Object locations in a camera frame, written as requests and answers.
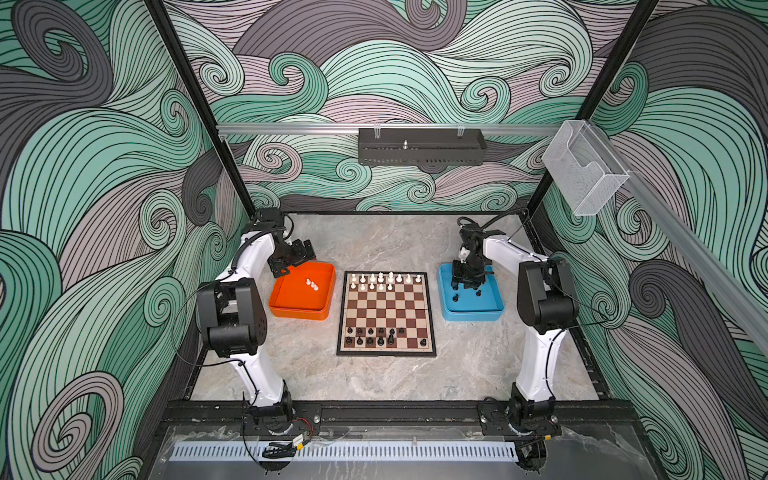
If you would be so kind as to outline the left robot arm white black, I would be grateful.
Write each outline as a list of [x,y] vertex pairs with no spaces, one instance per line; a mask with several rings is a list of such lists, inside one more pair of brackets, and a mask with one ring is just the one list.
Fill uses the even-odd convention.
[[264,268],[279,279],[291,267],[316,258],[309,240],[290,239],[293,227],[286,220],[278,208],[257,211],[228,268],[196,292],[196,315],[204,346],[231,365],[242,381],[249,413],[290,422],[290,391],[262,351],[268,320],[257,287]]

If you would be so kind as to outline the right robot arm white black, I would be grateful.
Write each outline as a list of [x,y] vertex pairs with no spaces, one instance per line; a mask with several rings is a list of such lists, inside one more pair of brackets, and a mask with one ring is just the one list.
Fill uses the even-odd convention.
[[496,264],[516,275],[516,310],[527,326],[521,371],[513,384],[508,416],[517,422],[554,412],[555,367],[567,329],[577,323],[579,304],[570,267],[535,253],[500,230],[467,217],[460,227],[459,255],[451,266],[451,286],[478,290],[486,267]]

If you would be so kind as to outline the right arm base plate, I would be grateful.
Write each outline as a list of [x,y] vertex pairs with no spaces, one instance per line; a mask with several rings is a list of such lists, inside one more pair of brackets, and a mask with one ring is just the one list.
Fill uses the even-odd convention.
[[551,412],[544,415],[524,415],[524,409],[510,400],[484,399],[477,404],[477,413],[484,435],[523,439],[549,439],[560,436],[562,429]]

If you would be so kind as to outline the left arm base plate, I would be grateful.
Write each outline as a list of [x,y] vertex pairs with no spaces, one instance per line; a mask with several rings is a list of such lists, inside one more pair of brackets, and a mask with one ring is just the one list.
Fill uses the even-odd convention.
[[316,402],[299,401],[290,407],[247,407],[244,429],[248,436],[294,437],[301,433],[313,436],[321,423],[322,407]]

